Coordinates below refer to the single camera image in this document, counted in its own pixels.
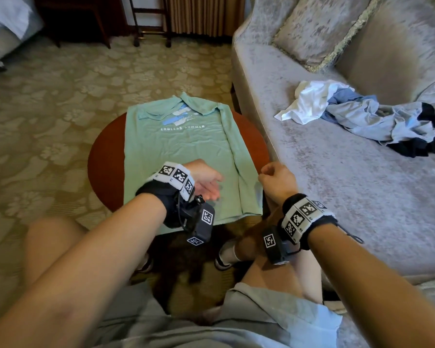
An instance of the hand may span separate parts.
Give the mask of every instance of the hand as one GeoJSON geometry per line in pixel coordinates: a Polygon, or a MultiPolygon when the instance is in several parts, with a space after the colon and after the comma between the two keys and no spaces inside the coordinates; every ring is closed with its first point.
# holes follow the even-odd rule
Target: hand
{"type": "Polygon", "coordinates": [[[184,164],[195,181],[195,195],[204,200],[217,200],[220,197],[219,184],[224,178],[215,169],[209,167],[202,159],[184,164]]]}
{"type": "Polygon", "coordinates": [[[295,175],[280,162],[271,162],[264,166],[258,179],[267,196],[278,205],[298,193],[295,175]]]}

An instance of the gray velvet sofa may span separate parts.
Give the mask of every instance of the gray velvet sofa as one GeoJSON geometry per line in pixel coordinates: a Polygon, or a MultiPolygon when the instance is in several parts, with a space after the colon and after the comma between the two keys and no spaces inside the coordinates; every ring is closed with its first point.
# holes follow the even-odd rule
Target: gray velvet sofa
{"type": "MultiPolygon", "coordinates": [[[[234,34],[232,81],[242,114],[263,134],[272,160],[286,164],[302,191],[323,200],[367,250],[413,284],[433,280],[435,162],[400,156],[320,119],[302,126],[274,118],[302,80],[347,82],[382,104],[435,104],[432,9],[423,0],[384,2],[336,66],[313,74],[271,45],[297,2],[254,0],[234,34]]],[[[347,315],[339,347],[366,346],[347,315]]]]}

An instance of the mint green polo shirt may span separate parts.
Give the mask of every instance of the mint green polo shirt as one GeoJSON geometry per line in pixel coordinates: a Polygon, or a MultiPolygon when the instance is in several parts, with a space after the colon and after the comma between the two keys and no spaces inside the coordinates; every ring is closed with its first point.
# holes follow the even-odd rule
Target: mint green polo shirt
{"type": "MultiPolygon", "coordinates": [[[[129,107],[124,143],[124,204],[163,162],[203,159],[224,176],[210,202],[215,225],[262,214],[258,173],[228,105],[182,93],[129,107]]],[[[164,225],[158,234],[179,231],[164,225]]]]}

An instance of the bed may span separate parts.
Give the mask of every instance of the bed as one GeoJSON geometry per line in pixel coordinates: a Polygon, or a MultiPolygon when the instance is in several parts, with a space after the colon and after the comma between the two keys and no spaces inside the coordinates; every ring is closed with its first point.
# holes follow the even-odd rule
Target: bed
{"type": "Polygon", "coordinates": [[[0,60],[43,26],[33,0],[0,0],[0,60]]]}

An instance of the forearm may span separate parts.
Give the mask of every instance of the forearm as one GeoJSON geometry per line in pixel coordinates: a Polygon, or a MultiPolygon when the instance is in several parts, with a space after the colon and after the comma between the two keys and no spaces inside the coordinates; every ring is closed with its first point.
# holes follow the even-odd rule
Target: forearm
{"type": "Polygon", "coordinates": [[[354,322],[374,347],[435,347],[435,306],[333,225],[309,247],[354,322]]]}
{"type": "Polygon", "coordinates": [[[158,198],[141,194],[91,230],[0,320],[0,347],[81,345],[165,216],[158,198]]]}

